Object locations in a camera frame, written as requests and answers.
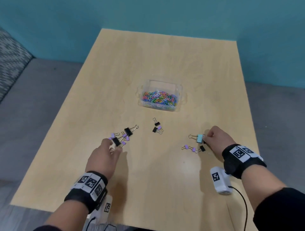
black cable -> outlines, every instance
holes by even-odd
[[[89,227],[89,225],[90,225],[90,222],[93,221],[93,220],[95,220],[95,218],[96,218],[96,217],[93,217],[93,218],[89,221],[89,223],[88,223],[88,225],[87,225],[87,228],[86,228],[86,231],[88,230],[88,227]]]
[[[112,226],[112,227],[114,227],[115,228],[115,231],[117,231],[117,227],[116,226],[114,226],[114,225],[112,225],[112,224],[108,224],[107,226],[106,226],[106,228],[104,228],[104,231],[107,229],[107,227],[108,226]]]
[[[245,227],[244,227],[244,231],[246,231],[246,225],[247,225],[247,220],[248,220],[248,207],[247,207],[246,200],[245,200],[244,196],[241,194],[241,192],[238,191],[236,188],[234,188],[234,187],[232,187],[232,186],[229,186],[229,188],[235,189],[235,190],[242,196],[242,198],[243,198],[243,200],[244,200],[244,203],[245,203],[245,205],[246,205],[246,221],[245,221]]]

black sleeve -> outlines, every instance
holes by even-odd
[[[259,231],[304,230],[305,194],[283,188],[256,208],[253,222]]]
[[[34,229],[34,231],[61,231],[61,229],[59,229],[55,226],[40,226],[40,227]]]

person's right hand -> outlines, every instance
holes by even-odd
[[[224,161],[222,152],[225,148],[231,144],[236,144],[228,133],[217,126],[213,126],[210,131],[203,136],[203,141],[209,145],[216,158],[222,162]]]

teal wall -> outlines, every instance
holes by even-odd
[[[236,40],[245,80],[305,88],[305,1],[0,0],[34,56],[83,62],[100,29]]]

clear plastic box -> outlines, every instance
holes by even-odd
[[[182,86],[179,84],[147,80],[143,85],[140,103],[143,107],[173,112],[180,105],[181,96]]]

